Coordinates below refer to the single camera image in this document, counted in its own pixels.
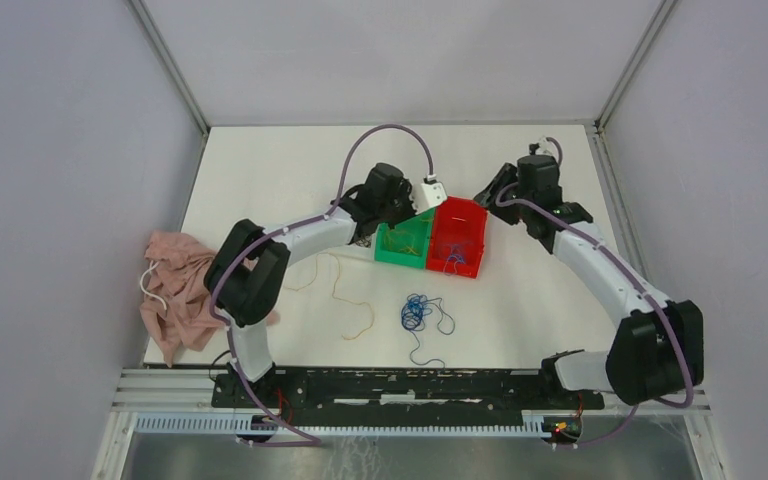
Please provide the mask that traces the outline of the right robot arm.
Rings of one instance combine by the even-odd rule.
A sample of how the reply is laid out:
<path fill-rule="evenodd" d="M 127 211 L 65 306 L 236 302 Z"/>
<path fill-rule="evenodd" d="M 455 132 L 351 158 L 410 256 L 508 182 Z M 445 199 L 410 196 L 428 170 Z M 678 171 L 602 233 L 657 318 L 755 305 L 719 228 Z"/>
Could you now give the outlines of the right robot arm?
<path fill-rule="evenodd" d="M 474 200 L 509 225 L 524 224 L 583 282 L 615 327 L 606 351 L 568 351 L 542 361 L 537 392 L 545 405 L 562 408 L 583 390 L 612 393 L 630 406 L 692 404 L 704 378 L 701 309 L 671 299 L 608 247 L 593 216 L 564 200 L 553 156 L 504 164 Z"/>

